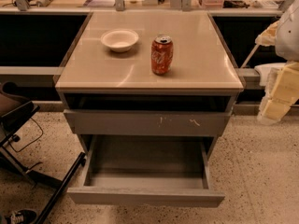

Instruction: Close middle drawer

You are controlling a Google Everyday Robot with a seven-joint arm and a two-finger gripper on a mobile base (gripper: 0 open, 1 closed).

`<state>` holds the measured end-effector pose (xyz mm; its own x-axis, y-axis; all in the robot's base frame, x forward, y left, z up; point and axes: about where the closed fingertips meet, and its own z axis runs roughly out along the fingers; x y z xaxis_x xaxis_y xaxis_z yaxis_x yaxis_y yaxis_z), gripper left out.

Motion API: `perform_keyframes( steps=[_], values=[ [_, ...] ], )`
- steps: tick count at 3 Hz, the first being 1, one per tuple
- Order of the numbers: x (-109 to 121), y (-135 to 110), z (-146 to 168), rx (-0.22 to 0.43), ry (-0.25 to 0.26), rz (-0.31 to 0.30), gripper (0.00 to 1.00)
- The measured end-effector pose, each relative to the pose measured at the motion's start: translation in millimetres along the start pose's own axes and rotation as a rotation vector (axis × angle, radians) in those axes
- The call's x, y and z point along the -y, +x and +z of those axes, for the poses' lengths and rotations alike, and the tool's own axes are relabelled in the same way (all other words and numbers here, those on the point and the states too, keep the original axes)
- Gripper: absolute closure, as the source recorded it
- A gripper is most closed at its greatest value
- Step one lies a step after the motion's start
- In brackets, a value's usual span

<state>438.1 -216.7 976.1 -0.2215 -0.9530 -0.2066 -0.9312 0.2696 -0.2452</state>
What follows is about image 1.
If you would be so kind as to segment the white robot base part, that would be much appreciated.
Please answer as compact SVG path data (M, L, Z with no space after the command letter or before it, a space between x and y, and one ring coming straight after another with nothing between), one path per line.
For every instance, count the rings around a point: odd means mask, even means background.
M259 74L260 76L260 82L259 84L264 87L266 85L266 81L268 78L268 75L270 74L270 71L272 69L280 69L285 65L285 63L265 63L256 65L254 67L254 70Z

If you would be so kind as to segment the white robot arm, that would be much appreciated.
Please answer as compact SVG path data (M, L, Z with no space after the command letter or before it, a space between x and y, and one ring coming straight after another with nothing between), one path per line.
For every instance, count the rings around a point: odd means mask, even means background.
M282 68L270 70L259 106L258 121L271 125L281 121L299 100L299 0L259 34L255 43L274 46L276 55L286 60Z

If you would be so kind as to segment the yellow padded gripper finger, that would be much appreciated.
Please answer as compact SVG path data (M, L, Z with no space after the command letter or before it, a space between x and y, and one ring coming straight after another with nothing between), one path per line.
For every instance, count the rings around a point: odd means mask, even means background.
M298 100L299 62L287 62L281 68L272 68L265 83L258 121L264 125L281 121Z

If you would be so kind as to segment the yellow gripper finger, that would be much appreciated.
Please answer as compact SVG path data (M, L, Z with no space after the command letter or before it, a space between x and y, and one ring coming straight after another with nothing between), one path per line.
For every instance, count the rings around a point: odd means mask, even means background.
M277 28L278 21L275 21L256 37L255 43L264 47L274 46L276 42Z

